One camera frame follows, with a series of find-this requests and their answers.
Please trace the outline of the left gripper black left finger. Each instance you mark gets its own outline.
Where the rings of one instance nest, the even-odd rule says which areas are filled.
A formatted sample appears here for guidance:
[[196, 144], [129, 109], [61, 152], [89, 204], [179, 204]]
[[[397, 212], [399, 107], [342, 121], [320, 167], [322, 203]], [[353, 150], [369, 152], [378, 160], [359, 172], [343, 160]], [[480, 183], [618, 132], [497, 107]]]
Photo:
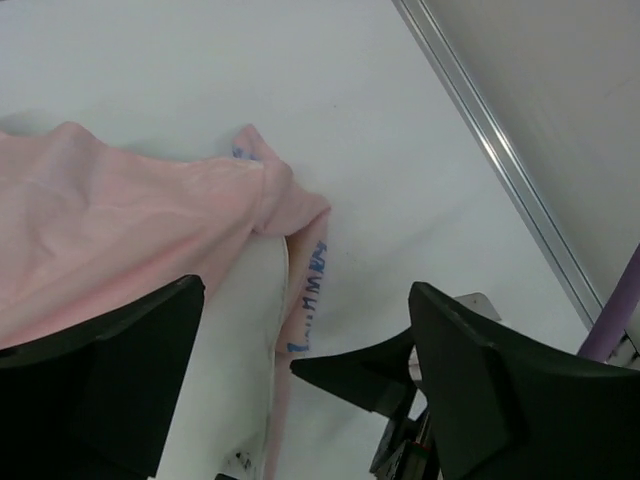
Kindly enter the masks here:
[[157, 474], [204, 307], [184, 276], [111, 312], [1, 351], [4, 479]]

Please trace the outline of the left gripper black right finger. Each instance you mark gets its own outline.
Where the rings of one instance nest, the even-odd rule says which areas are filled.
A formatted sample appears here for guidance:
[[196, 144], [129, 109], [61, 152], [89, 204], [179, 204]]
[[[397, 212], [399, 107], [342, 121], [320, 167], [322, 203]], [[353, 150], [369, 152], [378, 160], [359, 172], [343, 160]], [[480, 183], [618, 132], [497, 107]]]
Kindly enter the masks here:
[[639, 375], [535, 341], [430, 284], [382, 343], [296, 360], [298, 378], [387, 419], [379, 479], [635, 479]]

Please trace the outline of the white pillow yellow trim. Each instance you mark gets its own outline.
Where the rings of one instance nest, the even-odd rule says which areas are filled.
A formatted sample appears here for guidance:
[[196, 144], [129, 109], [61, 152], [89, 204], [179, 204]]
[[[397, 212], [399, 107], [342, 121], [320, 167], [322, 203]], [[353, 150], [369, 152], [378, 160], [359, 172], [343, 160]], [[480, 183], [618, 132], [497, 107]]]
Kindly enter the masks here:
[[284, 239], [253, 236], [208, 288], [158, 478], [262, 478], [287, 284]]

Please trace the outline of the pink blue printed pillowcase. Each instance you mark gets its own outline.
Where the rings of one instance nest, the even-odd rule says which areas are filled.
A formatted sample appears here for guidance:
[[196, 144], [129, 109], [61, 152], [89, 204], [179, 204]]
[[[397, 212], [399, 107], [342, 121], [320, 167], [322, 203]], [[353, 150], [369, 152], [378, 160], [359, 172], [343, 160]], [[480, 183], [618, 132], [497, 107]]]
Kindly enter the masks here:
[[65, 123], [1, 137], [1, 351], [128, 305], [184, 276], [217, 287], [253, 236], [285, 241], [264, 473], [275, 475], [291, 361], [309, 348], [324, 282], [328, 201], [253, 127], [232, 153], [149, 158]]

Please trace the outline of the aluminium side rail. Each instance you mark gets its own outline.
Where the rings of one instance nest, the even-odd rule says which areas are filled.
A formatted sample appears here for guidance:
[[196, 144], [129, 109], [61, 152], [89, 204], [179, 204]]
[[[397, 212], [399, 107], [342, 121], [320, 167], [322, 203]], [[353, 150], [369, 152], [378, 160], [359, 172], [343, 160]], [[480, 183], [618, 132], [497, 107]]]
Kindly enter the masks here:
[[582, 322], [591, 327], [602, 303], [526, 172], [520, 152], [428, 4], [425, 1], [395, 1], [393, 5], [492, 165]]

